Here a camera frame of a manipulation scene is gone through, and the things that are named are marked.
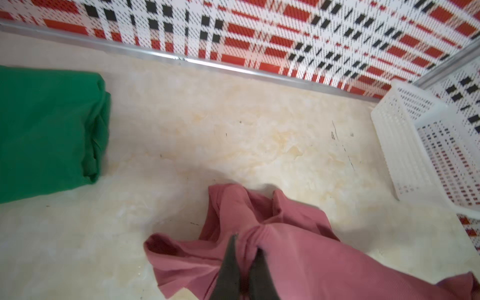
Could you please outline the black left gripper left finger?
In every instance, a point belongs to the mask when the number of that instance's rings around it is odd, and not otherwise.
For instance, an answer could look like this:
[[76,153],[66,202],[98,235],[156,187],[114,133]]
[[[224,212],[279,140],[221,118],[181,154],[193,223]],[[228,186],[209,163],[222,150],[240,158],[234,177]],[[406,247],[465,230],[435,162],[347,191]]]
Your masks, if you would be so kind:
[[236,259],[236,238],[231,236],[210,300],[239,300],[241,274]]

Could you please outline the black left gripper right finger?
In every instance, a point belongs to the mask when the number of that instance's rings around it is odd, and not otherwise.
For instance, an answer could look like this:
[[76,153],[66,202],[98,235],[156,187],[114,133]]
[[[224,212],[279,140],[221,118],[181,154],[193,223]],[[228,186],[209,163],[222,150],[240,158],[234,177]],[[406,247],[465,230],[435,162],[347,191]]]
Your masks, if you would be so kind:
[[250,300],[280,300],[262,249],[257,250],[249,270],[249,298]]

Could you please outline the maroon tank top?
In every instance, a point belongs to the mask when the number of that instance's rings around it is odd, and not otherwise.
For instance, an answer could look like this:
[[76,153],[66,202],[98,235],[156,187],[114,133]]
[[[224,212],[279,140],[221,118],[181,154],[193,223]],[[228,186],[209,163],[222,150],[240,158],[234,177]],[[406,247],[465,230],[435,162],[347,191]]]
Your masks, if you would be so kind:
[[209,206],[200,236],[176,241],[152,234],[144,242],[159,290],[170,298],[187,289],[209,300],[231,236],[241,297],[250,300],[249,272],[263,250],[280,300],[477,300],[473,273],[431,284],[386,267],[342,243],[320,209],[292,201],[276,190],[272,197],[238,184],[208,189]]

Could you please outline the green tank top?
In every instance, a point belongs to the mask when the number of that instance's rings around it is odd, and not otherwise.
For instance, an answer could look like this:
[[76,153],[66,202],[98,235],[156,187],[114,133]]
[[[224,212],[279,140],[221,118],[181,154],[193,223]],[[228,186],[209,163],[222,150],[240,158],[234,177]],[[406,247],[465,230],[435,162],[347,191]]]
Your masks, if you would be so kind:
[[111,96],[95,72],[1,67],[1,202],[92,185]]

